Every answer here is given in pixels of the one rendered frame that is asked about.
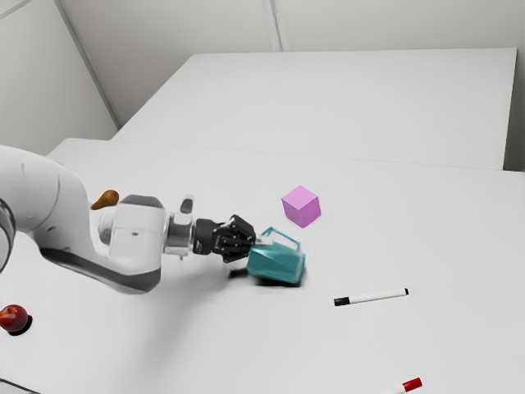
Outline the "red apple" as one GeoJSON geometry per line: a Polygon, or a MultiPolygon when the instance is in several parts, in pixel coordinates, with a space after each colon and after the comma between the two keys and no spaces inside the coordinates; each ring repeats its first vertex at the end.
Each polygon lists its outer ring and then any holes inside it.
{"type": "Polygon", "coordinates": [[[28,321],[29,315],[20,305],[7,305],[0,310],[0,328],[7,332],[23,330],[28,321]]]}

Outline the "brown pear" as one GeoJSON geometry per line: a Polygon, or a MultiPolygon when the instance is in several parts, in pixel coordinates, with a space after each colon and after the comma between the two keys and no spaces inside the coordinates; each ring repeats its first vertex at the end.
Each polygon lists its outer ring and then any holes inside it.
{"type": "Polygon", "coordinates": [[[102,208],[112,207],[118,204],[120,195],[116,190],[105,190],[99,198],[92,203],[92,210],[99,210],[102,208]]]}

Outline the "teal faceted mug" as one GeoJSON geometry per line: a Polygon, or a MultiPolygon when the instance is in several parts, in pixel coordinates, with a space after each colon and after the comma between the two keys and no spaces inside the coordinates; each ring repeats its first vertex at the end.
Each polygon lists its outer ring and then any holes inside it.
{"type": "Polygon", "coordinates": [[[299,241],[269,227],[251,247],[246,268],[254,277],[297,285],[304,274],[305,260],[299,241]]]}

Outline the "white marker with black cap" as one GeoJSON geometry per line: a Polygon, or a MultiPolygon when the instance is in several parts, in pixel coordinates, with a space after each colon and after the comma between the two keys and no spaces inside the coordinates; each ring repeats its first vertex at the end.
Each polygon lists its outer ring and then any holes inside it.
{"type": "Polygon", "coordinates": [[[392,298],[398,298],[398,297],[404,297],[409,294],[409,290],[407,288],[400,288],[395,289],[391,291],[380,291],[380,292],[374,292],[370,294],[363,294],[363,295],[352,295],[352,296],[346,296],[346,297],[340,297],[335,298],[333,300],[334,306],[345,306],[345,305],[355,305],[360,303],[366,303],[376,300],[387,300],[392,298]]]}

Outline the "pink cube block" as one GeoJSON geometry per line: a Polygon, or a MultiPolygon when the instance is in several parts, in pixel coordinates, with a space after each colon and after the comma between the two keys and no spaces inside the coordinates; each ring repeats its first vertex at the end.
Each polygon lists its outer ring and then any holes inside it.
{"type": "Polygon", "coordinates": [[[301,228],[322,214],[318,196],[303,186],[296,186],[281,198],[281,202],[285,216],[301,228]]]}

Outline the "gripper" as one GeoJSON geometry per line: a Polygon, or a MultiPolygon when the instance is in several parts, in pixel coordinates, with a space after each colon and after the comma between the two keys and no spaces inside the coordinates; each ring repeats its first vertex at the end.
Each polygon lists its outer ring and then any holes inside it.
{"type": "Polygon", "coordinates": [[[232,215],[226,222],[214,222],[199,218],[193,227],[192,252],[198,255],[219,254],[224,263],[246,258],[251,243],[256,240],[253,226],[239,215],[232,215]],[[217,230],[221,228],[230,240],[219,241],[217,230]]]}

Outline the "white marker with red cap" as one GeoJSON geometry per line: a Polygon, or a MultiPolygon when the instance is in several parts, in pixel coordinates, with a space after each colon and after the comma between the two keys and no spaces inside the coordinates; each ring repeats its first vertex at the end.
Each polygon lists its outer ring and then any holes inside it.
{"type": "Polygon", "coordinates": [[[422,380],[420,378],[410,379],[395,387],[391,387],[379,392],[379,394],[408,394],[409,392],[422,387],[422,380]]]}

